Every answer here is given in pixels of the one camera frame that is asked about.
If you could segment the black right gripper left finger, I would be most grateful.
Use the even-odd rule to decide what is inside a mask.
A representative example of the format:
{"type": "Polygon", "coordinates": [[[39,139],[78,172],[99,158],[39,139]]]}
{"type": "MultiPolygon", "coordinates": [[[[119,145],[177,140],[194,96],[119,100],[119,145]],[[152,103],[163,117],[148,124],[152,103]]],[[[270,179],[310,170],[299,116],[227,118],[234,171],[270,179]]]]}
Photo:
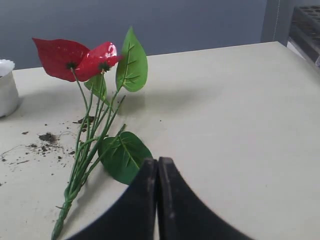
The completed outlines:
{"type": "Polygon", "coordinates": [[[158,162],[144,160],[120,198],[71,240],[152,240],[157,204],[158,162]]]}

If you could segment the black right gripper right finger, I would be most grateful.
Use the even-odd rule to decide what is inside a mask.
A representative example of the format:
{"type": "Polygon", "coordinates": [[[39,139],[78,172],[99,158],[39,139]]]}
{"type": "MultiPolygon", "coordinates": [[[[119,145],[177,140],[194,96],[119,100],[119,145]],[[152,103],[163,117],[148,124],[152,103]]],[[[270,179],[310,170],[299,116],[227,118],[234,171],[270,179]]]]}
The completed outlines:
{"type": "Polygon", "coordinates": [[[192,191],[169,157],[158,160],[158,231],[161,240],[249,240],[192,191]]]}

